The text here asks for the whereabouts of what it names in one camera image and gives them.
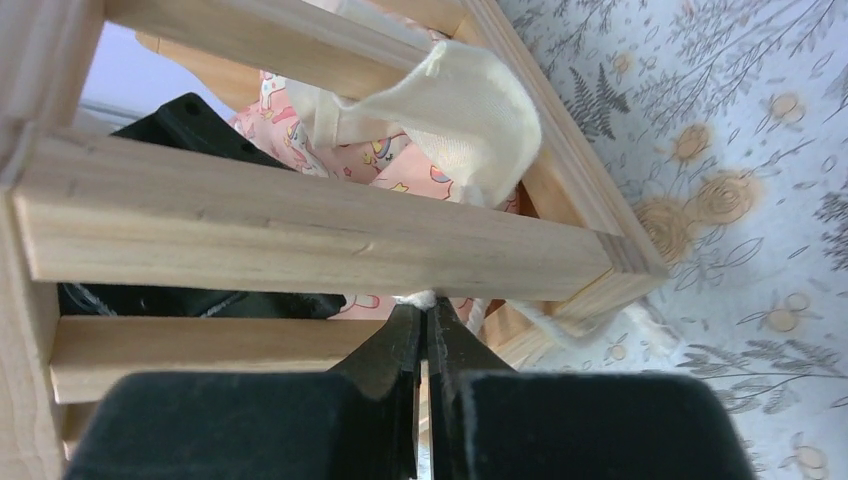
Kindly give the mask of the pink patterned bed cushion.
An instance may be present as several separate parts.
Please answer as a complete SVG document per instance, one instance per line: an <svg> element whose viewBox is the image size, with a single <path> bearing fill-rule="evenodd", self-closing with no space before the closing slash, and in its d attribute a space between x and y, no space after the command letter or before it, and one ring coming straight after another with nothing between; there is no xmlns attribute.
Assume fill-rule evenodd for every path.
<svg viewBox="0 0 848 480"><path fill-rule="evenodd" d="M295 171L513 213L541 145L537 110L491 52L440 41L398 84L362 100L264 73L230 125Z"/></svg>

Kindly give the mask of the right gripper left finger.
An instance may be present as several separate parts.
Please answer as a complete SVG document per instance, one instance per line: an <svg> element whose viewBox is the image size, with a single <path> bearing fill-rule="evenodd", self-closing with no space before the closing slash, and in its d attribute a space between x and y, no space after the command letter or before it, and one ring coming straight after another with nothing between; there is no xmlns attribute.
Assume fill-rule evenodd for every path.
<svg viewBox="0 0 848 480"><path fill-rule="evenodd" d="M325 372L145 372L97 407L69 479L411 479L424 314Z"/></svg>

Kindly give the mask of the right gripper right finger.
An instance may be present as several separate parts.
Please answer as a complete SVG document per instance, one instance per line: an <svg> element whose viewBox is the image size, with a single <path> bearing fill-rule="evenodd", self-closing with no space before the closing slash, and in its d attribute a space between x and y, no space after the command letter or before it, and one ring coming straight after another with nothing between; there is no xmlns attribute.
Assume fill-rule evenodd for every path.
<svg viewBox="0 0 848 480"><path fill-rule="evenodd" d="M716 394L656 373L511 368L446 301L426 314L436 479L751 479Z"/></svg>

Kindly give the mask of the wooden pet bed frame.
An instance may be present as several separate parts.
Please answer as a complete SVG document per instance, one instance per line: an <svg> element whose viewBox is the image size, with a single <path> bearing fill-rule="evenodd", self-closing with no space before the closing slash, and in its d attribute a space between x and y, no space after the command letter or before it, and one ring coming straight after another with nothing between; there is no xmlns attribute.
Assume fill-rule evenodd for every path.
<svg viewBox="0 0 848 480"><path fill-rule="evenodd" d="M397 83L426 55L302 1L1 5L1 474L51 479L105 391L153 369L317 369L373 321L316 325L64 318L60 282L513 300L556 325L618 311L667 267L493 1L389 8L504 61L540 115L519 217L309 180L76 130L107 21L341 95Z"/></svg>

